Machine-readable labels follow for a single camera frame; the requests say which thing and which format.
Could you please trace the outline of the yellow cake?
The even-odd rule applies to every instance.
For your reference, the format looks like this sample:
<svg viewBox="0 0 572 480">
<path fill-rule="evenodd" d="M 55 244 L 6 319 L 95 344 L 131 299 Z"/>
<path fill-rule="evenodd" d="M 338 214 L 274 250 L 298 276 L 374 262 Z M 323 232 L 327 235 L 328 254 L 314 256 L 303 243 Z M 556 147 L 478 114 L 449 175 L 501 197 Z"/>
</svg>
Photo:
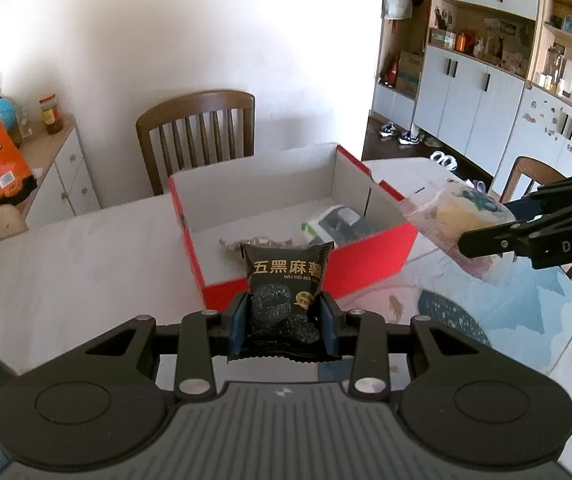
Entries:
<svg viewBox="0 0 572 480">
<path fill-rule="evenodd" d="M 497 281 L 504 258 L 498 255 L 468 258 L 460 252 L 458 240 L 464 232 L 514 221 L 507 207 L 454 179 L 429 182 L 402 200 L 399 207 L 404 218 L 464 272 L 486 282 Z"/>
</svg>

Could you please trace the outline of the black sesame snack packet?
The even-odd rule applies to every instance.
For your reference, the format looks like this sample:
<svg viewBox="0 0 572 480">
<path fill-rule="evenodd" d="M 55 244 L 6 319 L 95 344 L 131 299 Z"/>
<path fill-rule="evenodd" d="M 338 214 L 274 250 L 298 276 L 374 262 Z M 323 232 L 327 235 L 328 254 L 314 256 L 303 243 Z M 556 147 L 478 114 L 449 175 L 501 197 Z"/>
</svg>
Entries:
<svg viewBox="0 0 572 480">
<path fill-rule="evenodd" d="M 243 244 L 248 299 L 234 359 L 283 358 L 301 363 L 331 362 L 326 349 L 323 288 L 333 243 L 267 246 Z"/>
</svg>

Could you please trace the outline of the brown wooden chair right side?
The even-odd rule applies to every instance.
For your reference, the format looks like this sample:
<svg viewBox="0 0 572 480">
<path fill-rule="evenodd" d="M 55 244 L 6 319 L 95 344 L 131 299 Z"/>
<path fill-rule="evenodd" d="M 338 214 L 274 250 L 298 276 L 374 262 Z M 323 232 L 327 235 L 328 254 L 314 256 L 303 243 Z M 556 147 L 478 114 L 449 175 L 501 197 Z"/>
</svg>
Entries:
<svg viewBox="0 0 572 480">
<path fill-rule="evenodd" d="M 525 191 L 517 197 L 517 187 L 522 178 L 528 179 L 528 185 Z M 520 200 L 528 198 L 532 192 L 538 191 L 541 186 L 555 184 L 565 178 L 560 171 L 549 166 L 546 162 L 528 156 L 519 156 L 512 165 L 499 201 L 504 205 L 520 202 Z M 537 209 L 538 206 L 536 205 L 529 205 L 528 200 L 526 202 L 525 205 L 517 205 L 516 212 L 509 209 L 516 215 L 517 219 L 533 220 L 540 210 Z M 566 275 L 572 280 L 572 266 L 566 269 Z"/>
</svg>

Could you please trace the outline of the round fish pattern placemat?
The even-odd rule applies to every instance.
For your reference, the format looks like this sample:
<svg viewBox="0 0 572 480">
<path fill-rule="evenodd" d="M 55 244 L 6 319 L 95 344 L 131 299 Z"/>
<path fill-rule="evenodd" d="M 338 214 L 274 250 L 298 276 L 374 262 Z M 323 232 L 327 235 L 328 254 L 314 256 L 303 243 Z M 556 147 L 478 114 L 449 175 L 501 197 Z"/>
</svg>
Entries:
<svg viewBox="0 0 572 480">
<path fill-rule="evenodd" d="M 432 252 L 338 304 L 389 323 L 429 316 L 545 374 L 572 338 L 572 281 L 559 268 L 534 270 L 525 258 L 500 260 L 483 281 Z"/>
</svg>

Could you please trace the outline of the white slipper on floor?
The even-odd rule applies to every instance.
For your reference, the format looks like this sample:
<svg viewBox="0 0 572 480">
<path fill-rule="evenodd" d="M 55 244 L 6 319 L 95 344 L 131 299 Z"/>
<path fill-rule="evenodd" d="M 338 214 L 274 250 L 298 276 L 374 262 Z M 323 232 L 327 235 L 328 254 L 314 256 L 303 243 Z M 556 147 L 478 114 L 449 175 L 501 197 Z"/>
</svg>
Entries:
<svg viewBox="0 0 572 480">
<path fill-rule="evenodd" d="M 430 159 L 450 172 L 454 172 L 458 168 L 457 159 L 453 155 L 442 151 L 434 151 L 430 155 Z"/>
</svg>

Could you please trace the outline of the white green packet in box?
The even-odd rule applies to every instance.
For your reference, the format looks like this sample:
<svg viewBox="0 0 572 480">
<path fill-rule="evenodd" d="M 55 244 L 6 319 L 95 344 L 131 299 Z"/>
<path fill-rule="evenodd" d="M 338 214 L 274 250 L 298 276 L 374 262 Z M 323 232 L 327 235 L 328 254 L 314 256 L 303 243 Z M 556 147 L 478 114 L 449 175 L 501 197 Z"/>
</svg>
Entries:
<svg viewBox="0 0 572 480">
<path fill-rule="evenodd" d="M 337 205 L 303 222 L 301 231 L 307 244 L 333 242 L 341 247 L 371 235 L 371 225 L 355 209 Z"/>
</svg>

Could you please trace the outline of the red cardboard box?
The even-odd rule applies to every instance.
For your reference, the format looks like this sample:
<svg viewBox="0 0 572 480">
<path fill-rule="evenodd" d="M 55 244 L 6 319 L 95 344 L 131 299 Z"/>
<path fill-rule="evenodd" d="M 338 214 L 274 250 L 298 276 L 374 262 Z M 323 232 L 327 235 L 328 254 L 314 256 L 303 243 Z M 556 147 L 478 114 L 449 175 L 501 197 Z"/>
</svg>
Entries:
<svg viewBox="0 0 572 480">
<path fill-rule="evenodd" d="M 169 190 L 203 303 L 213 310 L 247 287 L 243 259 L 226 244 L 265 236 L 302 245 L 303 223 L 331 206 L 354 209 L 378 230 L 331 252 L 323 287 L 333 298 L 397 274 L 417 237 L 400 211 L 401 194 L 338 144 L 180 171 Z"/>
</svg>

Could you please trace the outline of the sneaker on floor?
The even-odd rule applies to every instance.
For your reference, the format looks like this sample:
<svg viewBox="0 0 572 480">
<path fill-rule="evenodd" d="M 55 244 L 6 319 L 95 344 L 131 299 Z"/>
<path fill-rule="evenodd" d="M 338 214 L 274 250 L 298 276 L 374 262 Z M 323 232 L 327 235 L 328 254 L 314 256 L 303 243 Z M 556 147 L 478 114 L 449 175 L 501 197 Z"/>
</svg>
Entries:
<svg viewBox="0 0 572 480">
<path fill-rule="evenodd" d="M 398 136 L 400 133 L 401 130 L 397 128 L 397 126 L 394 125 L 393 122 L 386 122 L 380 127 L 378 131 L 379 136 L 385 139 L 394 138 L 394 136 Z"/>
</svg>

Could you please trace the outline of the white sideboard cabinet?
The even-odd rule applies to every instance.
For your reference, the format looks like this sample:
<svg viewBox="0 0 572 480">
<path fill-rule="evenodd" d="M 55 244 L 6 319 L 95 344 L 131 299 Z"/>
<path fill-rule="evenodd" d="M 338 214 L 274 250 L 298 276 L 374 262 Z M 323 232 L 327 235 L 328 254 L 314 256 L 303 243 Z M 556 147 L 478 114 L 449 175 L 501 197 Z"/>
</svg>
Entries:
<svg viewBox="0 0 572 480">
<path fill-rule="evenodd" d="M 62 131 L 54 134 L 40 125 L 34 130 L 20 148 L 38 182 L 19 206 L 28 229 L 100 210 L 74 117 L 62 116 Z"/>
</svg>

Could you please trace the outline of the brown wooden chair behind table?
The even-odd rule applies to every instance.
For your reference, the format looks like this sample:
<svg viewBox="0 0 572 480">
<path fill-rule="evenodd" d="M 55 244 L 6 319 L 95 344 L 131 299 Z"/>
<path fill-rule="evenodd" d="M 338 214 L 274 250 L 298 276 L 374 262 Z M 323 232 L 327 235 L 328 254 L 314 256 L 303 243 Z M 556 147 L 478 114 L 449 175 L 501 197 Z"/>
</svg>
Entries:
<svg viewBox="0 0 572 480">
<path fill-rule="evenodd" d="M 164 176 L 254 154 L 255 97 L 245 91 L 207 90 L 149 108 L 135 122 L 153 194 Z"/>
</svg>

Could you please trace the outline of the white tote bag hanging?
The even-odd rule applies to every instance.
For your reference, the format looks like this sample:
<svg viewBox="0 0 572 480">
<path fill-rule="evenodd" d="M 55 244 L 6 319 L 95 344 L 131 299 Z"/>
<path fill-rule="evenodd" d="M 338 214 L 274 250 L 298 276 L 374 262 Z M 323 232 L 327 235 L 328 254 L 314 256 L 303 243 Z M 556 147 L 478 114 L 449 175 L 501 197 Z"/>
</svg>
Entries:
<svg viewBox="0 0 572 480">
<path fill-rule="evenodd" d="M 412 0 L 382 0 L 382 18 L 386 21 L 408 20 L 412 13 Z"/>
</svg>

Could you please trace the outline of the jar with red lid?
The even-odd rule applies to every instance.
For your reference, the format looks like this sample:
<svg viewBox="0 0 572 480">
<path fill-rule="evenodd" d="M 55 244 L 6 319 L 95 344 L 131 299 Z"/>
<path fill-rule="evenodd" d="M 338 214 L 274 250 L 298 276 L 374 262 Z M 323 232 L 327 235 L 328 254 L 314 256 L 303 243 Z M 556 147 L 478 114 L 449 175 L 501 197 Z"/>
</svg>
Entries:
<svg viewBox="0 0 572 480">
<path fill-rule="evenodd" d="M 64 128 L 64 121 L 62 120 L 62 113 L 58 104 L 58 99 L 55 93 L 39 100 L 40 109 L 42 113 L 43 122 L 48 134 L 56 134 Z"/>
</svg>

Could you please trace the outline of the white wall cabinet unit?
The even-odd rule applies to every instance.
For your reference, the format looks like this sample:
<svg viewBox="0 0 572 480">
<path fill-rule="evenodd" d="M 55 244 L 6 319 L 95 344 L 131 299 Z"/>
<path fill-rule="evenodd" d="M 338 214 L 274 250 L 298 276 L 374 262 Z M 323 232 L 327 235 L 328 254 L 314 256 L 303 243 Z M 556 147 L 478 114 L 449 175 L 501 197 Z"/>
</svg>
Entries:
<svg viewBox="0 0 572 480">
<path fill-rule="evenodd" d="M 412 0 L 382 18 L 367 158 L 440 150 L 494 192 L 528 156 L 572 176 L 572 0 Z"/>
</svg>

